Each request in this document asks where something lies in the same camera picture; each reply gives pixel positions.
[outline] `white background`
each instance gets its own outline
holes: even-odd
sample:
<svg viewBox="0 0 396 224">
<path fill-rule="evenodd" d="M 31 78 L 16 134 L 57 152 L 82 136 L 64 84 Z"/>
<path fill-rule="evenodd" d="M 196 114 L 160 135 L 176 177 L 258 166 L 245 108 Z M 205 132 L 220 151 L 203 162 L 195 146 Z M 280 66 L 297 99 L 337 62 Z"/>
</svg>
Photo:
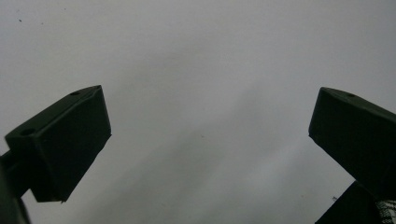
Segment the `white background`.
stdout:
<svg viewBox="0 0 396 224">
<path fill-rule="evenodd" d="M 113 136 L 66 203 L 23 196 L 34 224 L 314 223 L 353 182 L 318 90 L 396 111 L 396 3 L 0 3 L 1 136 L 97 84 Z"/>
</svg>

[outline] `screw hole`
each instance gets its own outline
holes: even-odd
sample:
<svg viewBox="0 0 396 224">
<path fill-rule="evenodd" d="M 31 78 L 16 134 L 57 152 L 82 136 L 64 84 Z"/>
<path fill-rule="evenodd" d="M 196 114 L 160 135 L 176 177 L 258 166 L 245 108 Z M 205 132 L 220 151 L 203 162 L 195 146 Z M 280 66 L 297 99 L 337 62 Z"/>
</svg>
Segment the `screw hole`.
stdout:
<svg viewBox="0 0 396 224">
<path fill-rule="evenodd" d="M 26 130 L 21 132 L 21 135 L 22 136 L 27 136 L 27 135 L 30 135 L 30 134 L 32 134 L 34 132 L 35 132 L 35 129 L 26 129 Z"/>
</svg>

